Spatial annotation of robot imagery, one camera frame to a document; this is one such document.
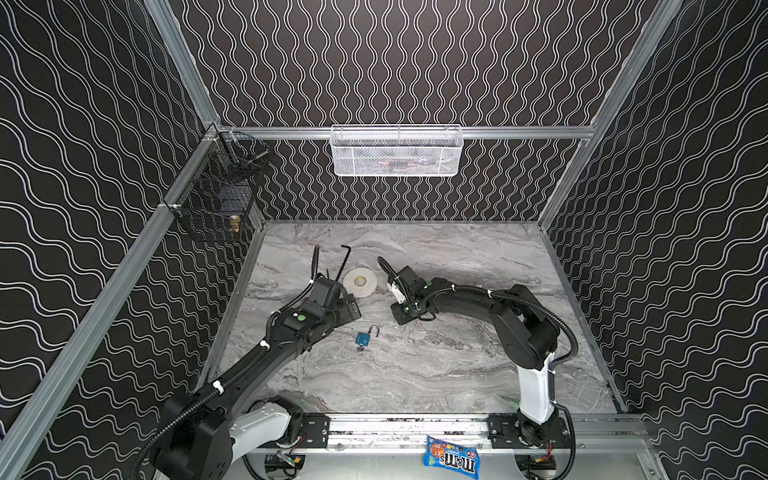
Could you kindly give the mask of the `blue padlock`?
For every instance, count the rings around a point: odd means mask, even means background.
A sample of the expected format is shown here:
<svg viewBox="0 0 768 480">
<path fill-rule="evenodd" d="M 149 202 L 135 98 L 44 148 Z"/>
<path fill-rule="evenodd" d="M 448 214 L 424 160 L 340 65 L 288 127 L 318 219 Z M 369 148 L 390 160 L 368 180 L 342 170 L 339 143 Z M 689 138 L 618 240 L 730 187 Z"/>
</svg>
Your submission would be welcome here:
<svg viewBox="0 0 768 480">
<path fill-rule="evenodd" d="M 378 325 L 372 325 L 367 331 L 359 332 L 356 336 L 356 346 L 358 352 L 363 352 L 370 344 L 372 337 L 378 337 L 380 335 L 380 327 Z"/>
</svg>

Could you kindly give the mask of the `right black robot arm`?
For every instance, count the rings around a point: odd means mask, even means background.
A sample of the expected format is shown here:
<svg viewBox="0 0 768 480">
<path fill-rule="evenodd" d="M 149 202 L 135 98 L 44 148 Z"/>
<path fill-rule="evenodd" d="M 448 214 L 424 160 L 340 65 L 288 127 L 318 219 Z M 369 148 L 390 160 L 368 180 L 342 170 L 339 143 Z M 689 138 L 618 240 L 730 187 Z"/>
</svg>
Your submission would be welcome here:
<svg viewBox="0 0 768 480">
<path fill-rule="evenodd" d="M 398 324 L 453 314 L 493 326 L 501 349 L 517 368 L 520 400 L 514 427 L 522 444 L 549 447 L 569 433 L 567 421 L 559 417 L 565 409 L 555 400 L 554 378 L 556 367 L 579 353 L 578 340 L 527 287 L 492 290 L 439 277 L 427 281 L 408 266 L 395 270 L 382 256 L 377 263 L 396 297 L 391 310 Z"/>
</svg>

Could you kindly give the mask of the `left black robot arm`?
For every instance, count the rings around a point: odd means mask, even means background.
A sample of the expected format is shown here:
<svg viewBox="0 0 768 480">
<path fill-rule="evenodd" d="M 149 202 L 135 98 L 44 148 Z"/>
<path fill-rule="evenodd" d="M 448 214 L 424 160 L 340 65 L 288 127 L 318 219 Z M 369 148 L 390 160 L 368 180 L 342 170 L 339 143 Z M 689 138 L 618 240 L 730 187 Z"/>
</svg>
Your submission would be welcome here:
<svg viewBox="0 0 768 480">
<path fill-rule="evenodd" d="M 195 392 L 177 393 L 164 403 L 158 428 L 134 457 L 129 479 L 138 479 L 146 462 L 170 479 L 221 479 L 235 459 L 235 416 L 251 393 L 284 364 L 361 317 L 339 279 L 319 270 L 319 256 L 316 246 L 307 286 L 270 315 L 255 347 Z"/>
</svg>

